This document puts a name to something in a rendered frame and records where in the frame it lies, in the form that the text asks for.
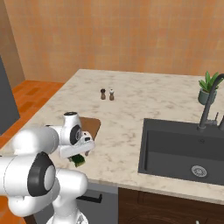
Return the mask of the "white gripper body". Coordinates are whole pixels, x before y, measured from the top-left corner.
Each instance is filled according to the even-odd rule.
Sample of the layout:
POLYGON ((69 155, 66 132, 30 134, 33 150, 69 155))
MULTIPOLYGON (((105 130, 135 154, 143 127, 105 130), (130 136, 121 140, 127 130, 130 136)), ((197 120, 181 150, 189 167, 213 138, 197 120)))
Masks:
POLYGON ((93 140, 77 143, 76 145, 61 145, 59 147, 59 156, 61 158, 70 158, 82 152, 91 151, 94 147, 95 142, 93 140))

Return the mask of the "grey dishwasher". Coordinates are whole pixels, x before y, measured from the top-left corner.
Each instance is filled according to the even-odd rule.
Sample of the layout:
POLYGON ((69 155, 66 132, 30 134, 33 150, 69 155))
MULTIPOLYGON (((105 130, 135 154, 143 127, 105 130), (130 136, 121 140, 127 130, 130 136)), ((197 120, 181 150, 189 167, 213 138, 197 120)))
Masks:
POLYGON ((88 224, 118 224, 118 188, 111 185, 89 183, 84 195, 98 198, 100 194, 102 194, 101 203, 79 199, 69 201, 61 206, 52 203, 34 214, 35 221, 37 224, 46 224, 54 214, 66 218, 72 213, 72 206, 76 205, 86 216, 88 224))

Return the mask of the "green and yellow sponge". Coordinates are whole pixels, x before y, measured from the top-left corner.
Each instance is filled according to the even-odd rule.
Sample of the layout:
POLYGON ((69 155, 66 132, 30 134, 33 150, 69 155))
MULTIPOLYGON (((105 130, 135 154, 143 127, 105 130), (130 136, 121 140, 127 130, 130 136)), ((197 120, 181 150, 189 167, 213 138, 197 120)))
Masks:
POLYGON ((76 167, 85 164, 85 158, 81 154, 74 155, 69 158, 70 162, 73 162, 76 167))

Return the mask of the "green potted plant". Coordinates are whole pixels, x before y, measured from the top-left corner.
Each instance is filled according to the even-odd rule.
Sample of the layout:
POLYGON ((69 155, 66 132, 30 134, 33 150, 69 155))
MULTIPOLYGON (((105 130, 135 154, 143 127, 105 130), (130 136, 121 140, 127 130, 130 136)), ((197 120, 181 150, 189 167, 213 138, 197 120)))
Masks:
POLYGON ((219 73, 215 73, 213 76, 210 76, 209 72, 205 73, 205 79, 199 81, 200 91, 198 96, 198 101, 200 104, 205 105, 208 100, 208 96, 212 89, 215 79, 218 77, 219 73))

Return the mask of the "dark grey sink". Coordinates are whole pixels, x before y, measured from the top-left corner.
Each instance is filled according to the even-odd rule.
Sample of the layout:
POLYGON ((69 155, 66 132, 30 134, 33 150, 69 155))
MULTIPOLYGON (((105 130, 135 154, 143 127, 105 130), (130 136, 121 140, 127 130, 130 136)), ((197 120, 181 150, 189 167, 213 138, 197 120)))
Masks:
POLYGON ((190 122, 143 120, 138 171, 224 186, 224 130, 190 122))

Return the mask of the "dark brown cupboard door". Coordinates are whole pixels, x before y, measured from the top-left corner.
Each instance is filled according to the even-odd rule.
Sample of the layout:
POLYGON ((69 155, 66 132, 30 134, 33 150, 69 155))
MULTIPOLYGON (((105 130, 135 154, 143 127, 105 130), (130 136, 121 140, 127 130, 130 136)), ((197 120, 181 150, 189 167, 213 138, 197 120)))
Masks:
POLYGON ((224 224, 224 205, 118 188, 118 224, 224 224))

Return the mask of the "brown wooden cutting board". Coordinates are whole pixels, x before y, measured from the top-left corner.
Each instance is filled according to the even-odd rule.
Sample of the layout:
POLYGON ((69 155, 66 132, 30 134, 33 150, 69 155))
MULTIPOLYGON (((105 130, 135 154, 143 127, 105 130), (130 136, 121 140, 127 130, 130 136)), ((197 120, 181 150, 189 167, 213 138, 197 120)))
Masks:
POLYGON ((81 126, 83 131, 87 131, 91 134, 92 138, 95 139, 98 130, 101 127, 101 121, 96 118, 81 117, 81 126))

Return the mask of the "dark grey appliance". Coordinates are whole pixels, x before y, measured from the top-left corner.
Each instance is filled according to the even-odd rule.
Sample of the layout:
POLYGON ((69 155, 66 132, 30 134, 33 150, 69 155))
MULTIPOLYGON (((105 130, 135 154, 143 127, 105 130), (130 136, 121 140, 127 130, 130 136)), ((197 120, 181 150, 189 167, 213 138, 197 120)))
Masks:
POLYGON ((19 118, 18 107, 11 91, 4 63, 0 57, 0 136, 19 118))

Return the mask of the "dark grey tap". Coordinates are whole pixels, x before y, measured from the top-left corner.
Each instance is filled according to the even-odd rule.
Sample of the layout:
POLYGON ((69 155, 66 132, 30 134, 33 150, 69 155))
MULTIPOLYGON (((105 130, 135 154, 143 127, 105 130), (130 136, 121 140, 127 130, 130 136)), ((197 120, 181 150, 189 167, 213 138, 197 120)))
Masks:
POLYGON ((207 125, 214 125, 217 126, 219 130, 224 130, 224 116, 222 117, 222 120, 220 122, 220 124, 217 124, 217 116, 214 120, 208 120, 208 114, 209 114, 209 110, 210 107, 212 105, 212 103, 214 102, 214 98, 217 94, 217 89, 219 88, 219 84, 224 81, 224 73, 219 73, 218 77, 215 79, 213 85, 212 85, 212 89, 210 91, 210 94, 208 96, 208 100, 206 102, 206 104, 204 105, 204 111, 202 113, 202 116, 200 118, 200 122, 199 125, 197 127, 197 130, 200 132, 203 132, 207 125))

